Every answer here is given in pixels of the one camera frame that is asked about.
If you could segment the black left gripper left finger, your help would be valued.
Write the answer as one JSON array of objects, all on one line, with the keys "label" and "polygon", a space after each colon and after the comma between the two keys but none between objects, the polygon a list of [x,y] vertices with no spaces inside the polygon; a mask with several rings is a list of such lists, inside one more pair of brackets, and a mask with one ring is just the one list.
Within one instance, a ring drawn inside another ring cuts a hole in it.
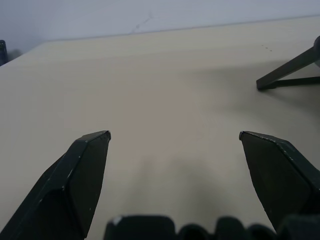
[{"label": "black left gripper left finger", "polygon": [[111,133],[83,135],[38,179],[0,233],[2,240],[83,240],[103,185]]}]

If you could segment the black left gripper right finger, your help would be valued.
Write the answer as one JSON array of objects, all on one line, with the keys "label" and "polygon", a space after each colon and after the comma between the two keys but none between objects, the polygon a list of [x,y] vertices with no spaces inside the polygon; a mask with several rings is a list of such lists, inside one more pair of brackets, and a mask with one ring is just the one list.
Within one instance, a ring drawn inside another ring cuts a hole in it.
[{"label": "black left gripper right finger", "polygon": [[246,162],[255,192],[273,228],[289,215],[320,212],[320,171],[289,141],[241,131]]}]

